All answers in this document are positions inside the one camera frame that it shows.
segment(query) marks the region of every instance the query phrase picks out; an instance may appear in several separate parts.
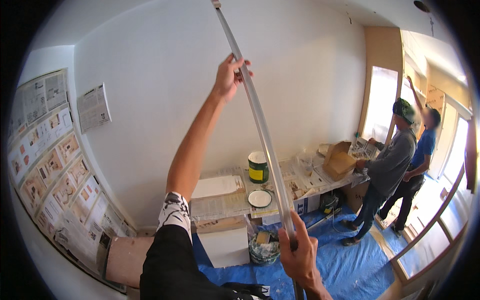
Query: black pants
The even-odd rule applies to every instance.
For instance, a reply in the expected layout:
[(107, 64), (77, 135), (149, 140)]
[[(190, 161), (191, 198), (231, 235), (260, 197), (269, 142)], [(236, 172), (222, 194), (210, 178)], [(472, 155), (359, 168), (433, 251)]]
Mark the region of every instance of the black pants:
[[(410, 165), (407, 170), (411, 171), (413, 169), (415, 168)], [(395, 202), (403, 197), (402, 206), (400, 207), (400, 213), (398, 214), (395, 223), (395, 228), (397, 230), (403, 230), (403, 228), (405, 227), (405, 222), (407, 221), (408, 214), (410, 213), (410, 209), (412, 208), (413, 197), (423, 185), (424, 177), (424, 174), (420, 174), (410, 178), (408, 182), (402, 180), (393, 196), (385, 202), (385, 205), (382, 207), (378, 215), (382, 219), (386, 219), (388, 212), (395, 204)]]

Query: open cardboard box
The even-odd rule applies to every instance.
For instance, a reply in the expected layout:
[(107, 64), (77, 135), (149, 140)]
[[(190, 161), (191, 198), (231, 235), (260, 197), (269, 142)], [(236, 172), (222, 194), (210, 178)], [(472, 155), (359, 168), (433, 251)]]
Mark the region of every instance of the open cardboard box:
[(353, 173), (357, 161), (348, 155), (351, 144), (352, 142), (341, 141), (328, 147), (323, 169), (335, 181)]

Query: paint can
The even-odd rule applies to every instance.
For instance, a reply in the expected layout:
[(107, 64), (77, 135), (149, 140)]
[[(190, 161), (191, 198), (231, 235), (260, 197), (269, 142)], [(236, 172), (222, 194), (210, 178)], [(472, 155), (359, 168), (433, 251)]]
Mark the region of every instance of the paint can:
[(268, 165), (263, 151), (255, 151), (248, 156), (248, 175), (253, 183), (267, 182)]
[(272, 231), (259, 231), (252, 236), (248, 249), (254, 264), (271, 265), (280, 255), (278, 235)]
[(272, 194), (264, 189), (256, 189), (248, 194), (248, 203), (256, 208), (269, 206), (272, 202)]

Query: man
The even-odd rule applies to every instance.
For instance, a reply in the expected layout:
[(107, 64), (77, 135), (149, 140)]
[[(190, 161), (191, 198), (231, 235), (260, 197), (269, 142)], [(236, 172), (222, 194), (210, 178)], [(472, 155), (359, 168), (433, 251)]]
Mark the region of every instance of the man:
[[(270, 299), (261, 285), (226, 283), (219, 287), (198, 270), (193, 256), (188, 202), (200, 177), (208, 138), (223, 107), (233, 98), (241, 78), (234, 71), (244, 63), (230, 55), (218, 67), (215, 85), (183, 138), (170, 166), (165, 202), (158, 218), (154, 242), (147, 252), (140, 277), (141, 299)], [(284, 230), (279, 230), (280, 261), (288, 276), (305, 289), (307, 298), (331, 299), (315, 266), (318, 241), (292, 212), (298, 248), (292, 252)]]
[(380, 218), (386, 219), (388, 212), (395, 202), (403, 197), (400, 213), (398, 214), (396, 223), (392, 225), (392, 230), (398, 237), (401, 236), (401, 231), (405, 227), (405, 222), (412, 207), (413, 197), (423, 185), (425, 172), (430, 167), (430, 160), (435, 148), (435, 132), (438, 125), (440, 125), (441, 120), (440, 113), (436, 109), (427, 106), (422, 108), (419, 97), (415, 92), (412, 79), (410, 76), (408, 76), (407, 79), (410, 82), (410, 87), (412, 88), (413, 96), (415, 97), (415, 103), (417, 103), (417, 106), (420, 109), (420, 115), (423, 124), (425, 124), (425, 130), (418, 141), (418, 148), (403, 177), (403, 181), (399, 184), (395, 194), (387, 200), (378, 214)]
[(361, 159), (357, 161), (357, 168), (368, 168), (370, 185), (363, 197), (363, 206), (358, 217), (353, 222), (341, 221), (341, 224), (350, 230), (357, 230), (363, 223), (355, 237), (342, 240), (344, 246), (360, 242), (372, 227), (380, 206), (394, 193), (403, 179), (417, 146), (417, 139), (410, 128), (414, 113), (407, 101), (401, 98), (397, 99), (393, 105), (393, 120), (397, 128), (395, 136), (386, 147), (382, 143), (376, 143), (381, 150), (376, 160)]

